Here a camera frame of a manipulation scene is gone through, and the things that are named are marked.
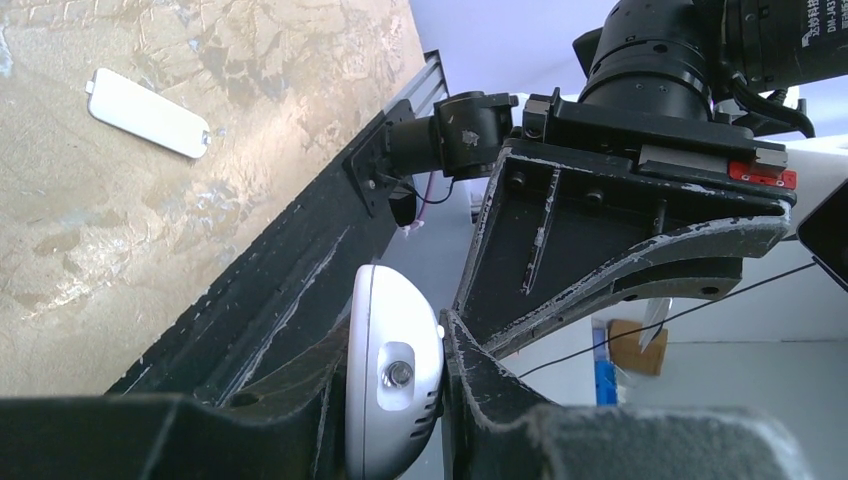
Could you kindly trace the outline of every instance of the black bracket plate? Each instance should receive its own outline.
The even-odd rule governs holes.
[[[386,134],[395,123],[415,119],[409,100],[398,101],[385,115],[371,121],[350,143],[352,148],[344,162],[353,187],[359,193],[368,213],[374,217],[388,205],[397,182],[388,177],[389,159]]]

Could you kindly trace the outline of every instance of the beige textured surface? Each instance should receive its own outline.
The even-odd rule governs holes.
[[[423,65],[395,0],[0,0],[0,395],[99,393]],[[204,117],[92,118],[110,68]]]

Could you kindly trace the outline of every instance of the black cable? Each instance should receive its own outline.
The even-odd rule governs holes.
[[[778,105],[757,95],[753,90],[748,88],[748,85],[740,74],[735,74],[731,79],[731,93],[736,103],[748,112],[783,122],[803,133],[807,138],[816,136],[816,129],[813,126],[813,122],[803,112]]]
[[[448,188],[448,194],[445,196],[445,198],[443,198],[441,200],[428,200],[428,199],[422,197],[421,194],[418,193],[418,190],[416,190],[415,187],[410,185],[408,182],[401,182],[400,186],[409,190],[410,193],[414,194],[416,197],[418,197],[419,200],[421,200],[422,202],[424,202],[427,205],[439,205],[440,203],[447,202],[448,199],[450,198],[451,194],[453,194],[453,184],[454,183],[456,183],[456,180],[451,180],[450,188]]]
[[[662,322],[660,322],[660,323],[658,323],[658,324],[656,324],[656,325],[648,325],[647,327],[641,327],[641,328],[637,328],[637,329],[635,329],[635,330],[631,330],[631,331],[629,331],[629,332],[624,332],[624,333],[620,333],[620,334],[618,334],[618,335],[613,335],[612,337],[610,337],[610,338],[608,338],[608,339],[604,340],[603,342],[600,342],[600,343],[597,343],[597,344],[595,344],[595,345],[592,345],[592,346],[591,346],[591,347],[589,347],[589,348],[586,348],[586,349],[584,349],[584,350],[580,350],[579,352],[572,353],[571,355],[568,355],[568,356],[566,356],[566,357],[559,358],[559,359],[557,359],[557,360],[552,360],[552,361],[550,361],[550,362],[548,362],[548,363],[543,363],[542,365],[539,365],[538,367],[531,368],[530,370],[528,370],[528,371],[526,371],[526,372],[522,373],[521,375],[519,375],[519,376],[518,376],[518,378],[524,378],[524,377],[526,377],[527,375],[530,375],[531,373],[537,372],[537,371],[539,371],[539,370],[541,370],[541,369],[543,369],[543,368],[550,367],[551,365],[556,365],[557,363],[562,363],[562,362],[564,362],[564,361],[566,361],[566,360],[571,360],[571,359],[572,359],[572,358],[574,358],[574,357],[577,357],[577,356],[583,355],[584,353],[591,352],[592,350],[594,350],[594,349],[596,349],[596,348],[598,348],[598,347],[603,347],[604,345],[608,344],[609,342],[612,342],[613,340],[617,340],[617,339],[619,339],[619,338],[621,338],[621,337],[626,337],[626,336],[628,336],[628,335],[633,335],[634,333],[639,333],[639,332],[642,332],[642,331],[645,331],[645,330],[648,330],[648,329],[654,328],[654,327],[656,327],[656,326],[659,326],[659,327],[660,327],[660,330],[662,330],[662,327],[663,327],[663,326],[665,326],[665,324],[666,324],[666,323],[668,323],[668,322],[670,322],[670,321],[672,321],[672,320],[674,320],[674,319],[676,319],[676,318],[680,318],[680,317],[682,317],[683,315],[686,315],[686,314],[692,313],[692,312],[694,312],[694,311],[700,310],[700,309],[702,309],[702,308],[704,308],[704,307],[708,307],[708,306],[710,306],[710,305],[716,304],[716,303],[718,303],[718,302],[720,302],[720,301],[722,301],[722,300],[727,300],[728,298],[733,297],[733,296],[735,296],[735,295],[739,295],[740,293],[745,293],[745,292],[747,292],[748,290],[751,290],[751,289],[757,288],[757,287],[759,287],[759,286],[761,286],[761,285],[765,285],[765,284],[770,283],[770,282],[773,282],[773,281],[775,281],[775,280],[779,280],[779,279],[781,279],[781,278],[783,278],[783,277],[787,277],[787,276],[789,276],[789,275],[792,275],[793,273],[798,273],[798,272],[800,272],[801,270],[806,270],[806,269],[808,269],[808,268],[810,268],[810,267],[812,267],[812,266],[815,266],[815,265],[816,265],[816,263],[815,263],[815,262],[813,262],[813,263],[808,263],[808,264],[806,264],[806,265],[804,265],[804,266],[801,266],[801,267],[795,268],[795,269],[793,269],[793,270],[789,270],[788,272],[783,272],[783,273],[781,273],[780,275],[775,275],[775,276],[773,276],[773,277],[771,277],[771,278],[767,278],[767,279],[765,279],[765,280],[763,280],[763,281],[761,281],[761,282],[757,282],[757,283],[755,283],[755,284],[753,284],[753,285],[749,285],[749,286],[747,286],[747,287],[745,287],[745,288],[743,288],[743,289],[740,289],[740,290],[737,290],[737,291],[735,291],[735,292],[729,293],[729,294],[727,294],[726,296],[724,296],[723,298],[720,298],[720,299],[718,299],[718,300],[713,300],[712,302],[702,303],[701,305],[698,305],[697,307],[692,307],[692,308],[690,308],[689,310],[685,310],[685,311],[683,311],[683,312],[678,313],[677,315],[672,315],[671,317],[666,318],[665,320],[663,320]]]

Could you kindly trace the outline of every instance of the hole in bracket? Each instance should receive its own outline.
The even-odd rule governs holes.
[[[259,395],[250,392],[242,392],[233,395],[233,398],[230,400],[230,406],[233,408],[246,407],[248,405],[253,405],[254,403],[260,400]]]

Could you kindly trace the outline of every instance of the curved black bracket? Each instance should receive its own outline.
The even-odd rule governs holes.
[[[720,298],[738,281],[742,258],[765,255],[788,231],[781,195],[630,167],[622,157],[505,143],[454,306],[487,351],[506,356],[634,294],[625,291]],[[658,215],[664,230],[656,235]]]
[[[444,311],[445,478],[801,478],[795,441],[743,409],[561,407]]]

